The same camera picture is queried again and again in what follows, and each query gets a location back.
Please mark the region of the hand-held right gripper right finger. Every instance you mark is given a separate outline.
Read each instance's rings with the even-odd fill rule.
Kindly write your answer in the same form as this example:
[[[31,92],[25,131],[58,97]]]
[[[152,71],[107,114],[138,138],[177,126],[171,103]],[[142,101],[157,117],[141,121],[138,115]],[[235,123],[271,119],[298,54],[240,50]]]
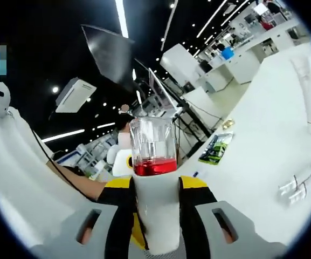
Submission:
[[[282,243],[268,242],[199,178],[179,177],[179,218],[187,258],[282,258]]]

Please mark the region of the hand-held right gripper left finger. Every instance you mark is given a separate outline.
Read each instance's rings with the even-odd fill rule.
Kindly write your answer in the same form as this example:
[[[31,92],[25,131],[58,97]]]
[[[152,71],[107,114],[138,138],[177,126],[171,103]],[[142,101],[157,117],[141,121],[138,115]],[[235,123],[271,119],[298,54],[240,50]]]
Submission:
[[[127,258],[134,225],[131,177],[108,182],[97,202],[66,218],[59,234],[32,247],[35,258]]]

